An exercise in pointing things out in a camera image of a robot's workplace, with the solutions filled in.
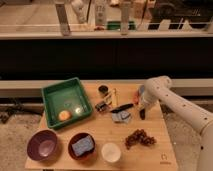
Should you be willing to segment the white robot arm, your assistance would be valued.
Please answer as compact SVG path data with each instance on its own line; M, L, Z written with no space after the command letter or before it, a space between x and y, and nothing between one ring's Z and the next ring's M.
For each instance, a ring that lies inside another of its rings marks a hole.
M213 113L175 94L168 76L149 78L142 85L139 106L151 107L157 100L164 102L202 137L196 171L213 171Z

